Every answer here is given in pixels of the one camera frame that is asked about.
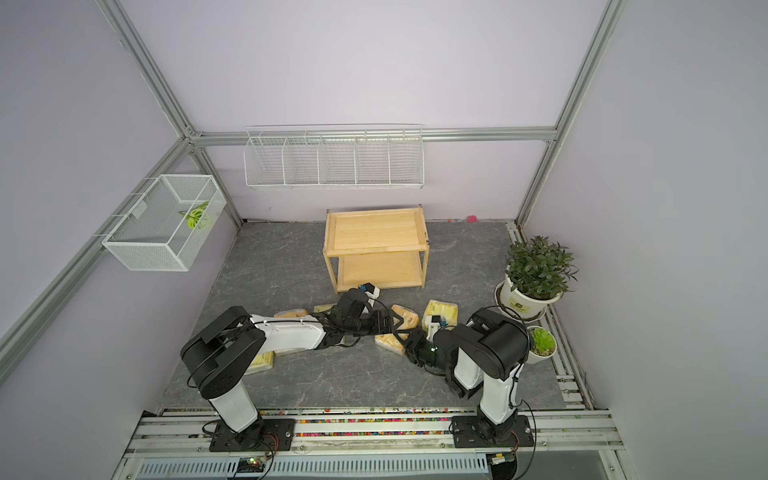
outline white wire basket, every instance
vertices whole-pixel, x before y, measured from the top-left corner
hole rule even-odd
[[[225,205],[210,175],[160,175],[101,243],[129,270],[187,272]]]
[[[420,128],[248,134],[245,178],[255,190],[424,186]]]

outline robotic arm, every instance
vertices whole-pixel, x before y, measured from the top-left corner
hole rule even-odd
[[[483,386],[480,415],[455,417],[457,446],[461,441],[479,446],[473,435],[488,445],[504,445],[513,430],[519,431],[521,443],[530,436],[524,432],[527,420],[518,421],[514,404],[530,343],[523,325],[491,310],[479,310],[467,325],[437,332],[433,343],[420,328],[397,330],[399,324],[388,309],[373,308],[378,296],[379,289],[367,283],[345,292],[332,309],[299,319],[250,315],[242,306],[233,306],[187,342],[181,358],[190,380],[222,419],[211,451],[254,450],[272,429],[284,429],[281,438],[286,441],[280,447],[290,447],[292,421],[270,420],[265,425],[242,382],[257,355],[281,349],[325,349],[343,345],[348,336],[383,333],[395,333],[411,362],[442,369],[446,382],[460,396],[471,396]],[[409,336],[403,340],[397,333]]]

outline potted plant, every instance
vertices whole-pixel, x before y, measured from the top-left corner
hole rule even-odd
[[[554,339],[549,330],[540,326],[529,326],[528,335],[531,337],[531,348],[528,351],[526,363],[539,363],[558,351],[558,341]]]
[[[557,302],[576,280],[571,265],[573,255],[567,247],[552,243],[549,237],[534,237],[514,242],[509,247],[507,277],[496,287],[496,301],[502,312],[511,309],[523,320],[537,319],[549,303]]]

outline succulent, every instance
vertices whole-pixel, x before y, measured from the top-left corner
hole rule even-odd
[[[542,328],[531,329],[529,331],[533,338],[533,346],[531,347],[533,353],[538,356],[550,356],[554,353],[554,349],[557,348],[558,343],[551,333]]]
[[[573,255],[567,247],[552,243],[549,237],[534,237],[514,242],[509,247],[506,273],[515,288],[536,300],[551,300],[568,292],[568,281],[576,280],[571,265]]]

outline white flower pot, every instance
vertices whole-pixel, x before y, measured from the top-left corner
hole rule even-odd
[[[546,330],[545,328],[542,328],[542,327],[540,327],[540,326],[529,326],[529,327],[528,327],[528,329],[529,329],[529,330],[533,330],[533,329],[542,329],[542,330]],[[528,352],[528,359],[527,359],[527,360],[525,360],[525,362],[526,362],[528,365],[533,365],[534,363],[539,363],[539,362],[540,362],[540,361],[542,361],[542,360],[546,360],[546,359],[549,359],[549,358],[551,358],[551,357],[552,357],[552,356],[553,356],[553,355],[554,355],[554,354],[555,354],[557,351],[558,351],[558,341],[557,341],[557,339],[555,339],[555,341],[554,341],[554,352],[552,352],[552,354],[551,354],[551,355],[547,355],[547,356],[540,356],[540,355],[536,355],[536,354],[535,354],[535,353],[533,353],[533,352]]]
[[[512,282],[507,277],[502,282],[502,291],[498,293],[498,300],[501,305],[514,310],[522,319],[535,319],[541,314],[547,305],[555,303],[563,296],[562,293],[550,300],[536,300],[530,296],[525,296],[518,289],[512,289]]]

